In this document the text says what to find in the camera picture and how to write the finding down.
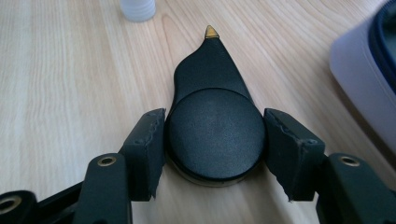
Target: black plastic object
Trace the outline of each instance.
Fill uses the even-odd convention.
[[[82,182],[39,202],[40,223],[71,223],[77,208],[81,187]]]
[[[165,110],[144,114],[125,140],[120,154],[128,167],[131,201],[149,201],[156,195],[165,163],[163,154],[163,124]]]
[[[91,160],[73,223],[132,223],[126,163],[121,154],[109,153]]]
[[[178,65],[174,79],[165,122],[169,158],[192,182],[225,186],[238,181],[259,162],[265,127],[219,38],[206,38]]]
[[[323,167],[320,223],[396,223],[396,198],[365,161],[334,153]]]
[[[0,195],[0,223],[37,223],[37,200],[33,192],[11,191]]]
[[[369,47],[375,63],[396,94],[396,0],[388,1],[373,18]]]
[[[290,201],[312,201],[315,171],[326,159],[325,144],[289,114],[266,108],[268,132],[265,162]]]

